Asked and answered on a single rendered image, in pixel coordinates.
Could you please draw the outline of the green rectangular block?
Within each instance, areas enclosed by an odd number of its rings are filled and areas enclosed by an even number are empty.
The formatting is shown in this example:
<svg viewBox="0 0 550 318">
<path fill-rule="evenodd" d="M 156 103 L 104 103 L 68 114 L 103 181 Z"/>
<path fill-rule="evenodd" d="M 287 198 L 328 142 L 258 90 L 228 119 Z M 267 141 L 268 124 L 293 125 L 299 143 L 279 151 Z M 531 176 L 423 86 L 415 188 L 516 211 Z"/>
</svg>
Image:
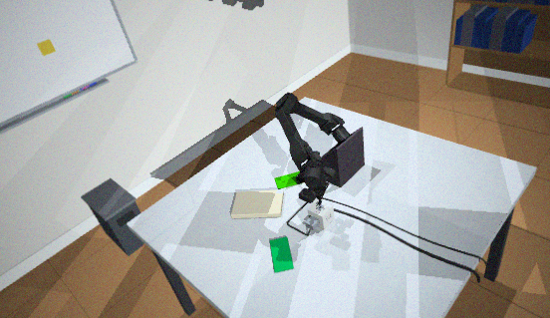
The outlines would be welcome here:
<svg viewBox="0 0 550 318">
<path fill-rule="evenodd" d="M 288 237 L 270 240 L 274 271 L 282 271 L 294 268 Z"/>
</svg>

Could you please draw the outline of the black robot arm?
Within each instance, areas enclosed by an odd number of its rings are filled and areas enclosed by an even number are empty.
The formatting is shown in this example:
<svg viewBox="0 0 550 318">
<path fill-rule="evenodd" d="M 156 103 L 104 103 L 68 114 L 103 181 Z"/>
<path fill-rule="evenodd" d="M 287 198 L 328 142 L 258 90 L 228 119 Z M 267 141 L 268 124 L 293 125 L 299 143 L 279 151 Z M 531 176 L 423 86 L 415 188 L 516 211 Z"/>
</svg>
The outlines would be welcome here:
<svg viewBox="0 0 550 318">
<path fill-rule="evenodd" d="M 328 136 L 332 135 L 337 141 L 337 146 L 344 142 L 353 133 L 345 129 L 344 120 L 331 113 L 320 113 L 308 106 L 299 103 L 296 96 L 286 93 L 276 102 L 275 117 L 290 144 L 290 155 L 299 173 L 296 176 L 297 183 L 305 182 L 310 188 L 317 188 L 321 184 L 323 163 L 320 152 L 312 151 L 307 142 L 302 140 L 290 114 L 297 114 L 319 125 L 321 131 Z M 339 126 L 338 126 L 339 125 Z M 334 129 L 334 127 L 336 127 Z M 304 161 L 306 161 L 303 165 Z"/>
</svg>

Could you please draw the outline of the bright green flat block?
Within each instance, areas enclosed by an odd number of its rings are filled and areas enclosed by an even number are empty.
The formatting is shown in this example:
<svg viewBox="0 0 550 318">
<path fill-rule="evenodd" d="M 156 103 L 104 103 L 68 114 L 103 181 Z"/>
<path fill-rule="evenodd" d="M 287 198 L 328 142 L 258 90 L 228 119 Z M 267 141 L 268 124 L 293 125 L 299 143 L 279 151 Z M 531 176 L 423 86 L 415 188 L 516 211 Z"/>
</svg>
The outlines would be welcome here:
<svg viewBox="0 0 550 318">
<path fill-rule="evenodd" d="M 299 173 L 299 171 L 293 172 L 293 173 L 290 173 L 290 174 L 286 174 L 286 175 L 283 175 L 283 176 L 275 177 L 275 181 L 276 181 L 278 189 L 284 188 L 284 187 L 287 187 L 287 186 L 291 186 L 291 185 L 294 185 L 294 184 L 298 184 L 297 181 L 296 181 L 296 176 L 297 176 L 298 173 Z"/>
</svg>

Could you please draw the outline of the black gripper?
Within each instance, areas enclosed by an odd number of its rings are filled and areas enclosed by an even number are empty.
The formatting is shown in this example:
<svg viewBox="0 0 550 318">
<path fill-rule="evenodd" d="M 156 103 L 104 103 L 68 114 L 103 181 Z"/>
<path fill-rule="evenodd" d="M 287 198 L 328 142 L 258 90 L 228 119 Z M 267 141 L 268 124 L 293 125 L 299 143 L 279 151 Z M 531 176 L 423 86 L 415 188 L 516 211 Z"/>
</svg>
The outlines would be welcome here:
<svg viewBox="0 0 550 318">
<path fill-rule="evenodd" d="M 309 203 L 312 203 L 316 199 L 316 197 L 318 198 L 318 200 L 321 200 L 327 187 L 329 186 L 329 183 L 326 182 L 328 177 L 330 176 L 331 179 L 334 179 L 336 175 L 337 173 L 334 169 L 324 166 L 320 186 L 317 188 L 303 188 L 298 193 L 299 198 Z"/>
</svg>

